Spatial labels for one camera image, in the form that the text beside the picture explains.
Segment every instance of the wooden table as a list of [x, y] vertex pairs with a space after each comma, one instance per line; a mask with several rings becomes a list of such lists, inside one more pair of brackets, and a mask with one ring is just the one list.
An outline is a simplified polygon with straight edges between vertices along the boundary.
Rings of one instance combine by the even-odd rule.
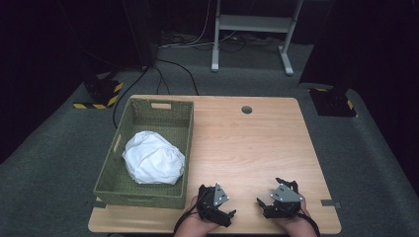
[[[321, 233], [340, 232], [321, 168], [299, 105], [293, 98], [135, 96], [195, 102], [187, 204], [204, 184], [220, 183], [230, 200], [220, 210], [237, 209], [228, 227], [212, 233], [278, 234], [284, 231], [262, 215], [256, 202], [273, 202], [275, 178], [297, 181], [307, 209]], [[251, 114], [242, 107], [252, 108]], [[89, 222], [93, 232], [172, 233], [184, 210], [107, 205], [94, 207]]]

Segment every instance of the wrist strap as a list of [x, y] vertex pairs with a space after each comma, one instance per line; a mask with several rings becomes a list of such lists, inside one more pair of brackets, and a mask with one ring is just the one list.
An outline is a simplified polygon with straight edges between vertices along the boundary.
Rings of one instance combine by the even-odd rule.
[[318, 226], [313, 219], [311, 219], [308, 215], [301, 214], [301, 213], [297, 213], [296, 216], [298, 216], [299, 218], [303, 218], [304, 220], [308, 221], [308, 223], [310, 223], [310, 225], [313, 227], [314, 232], [317, 235], [317, 237], [320, 237], [320, 230], [318, 229]]

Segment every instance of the white cloth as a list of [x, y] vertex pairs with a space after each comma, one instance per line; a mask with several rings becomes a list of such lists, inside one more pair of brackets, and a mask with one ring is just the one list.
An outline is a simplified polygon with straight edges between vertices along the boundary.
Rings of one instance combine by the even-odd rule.
[[185, 156], [157, 132], [137, 133], [123, 153], [129, 175], [139, 184], [176, 184]]

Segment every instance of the hazard tape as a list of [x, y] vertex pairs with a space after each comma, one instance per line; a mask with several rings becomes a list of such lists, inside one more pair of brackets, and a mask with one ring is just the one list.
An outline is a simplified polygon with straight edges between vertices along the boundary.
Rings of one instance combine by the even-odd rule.
[[111, 108], [114, 103], [118, 99], [118, 95], [120, 94], [121, 88], [123, 87], [124, 83], [118, 84], [118, 86], [115, 87], [114, 95], [113, 97], [108, 101], [106, 104], [97, 104], [97, 103], [79, 103], [75, 102], [73, 103], [73, 107], [78, 110], [85, 110], [85, 109], [95, 109], [95, 110], [104, 110], [107, 108]]

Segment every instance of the shelf leg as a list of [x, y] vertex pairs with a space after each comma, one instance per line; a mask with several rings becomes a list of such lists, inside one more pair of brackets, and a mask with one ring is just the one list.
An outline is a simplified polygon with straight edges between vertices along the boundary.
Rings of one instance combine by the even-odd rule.
[[212, 64], [211, 64], [211, 71], [217, 72], [218, 71], [218, 41], [219, 41], [219, 7], [220, 7], [221, 0], [216, 1], [216, 13], [215, 13], [215, 34], [213, 39], [213, 46], [212, 46]]

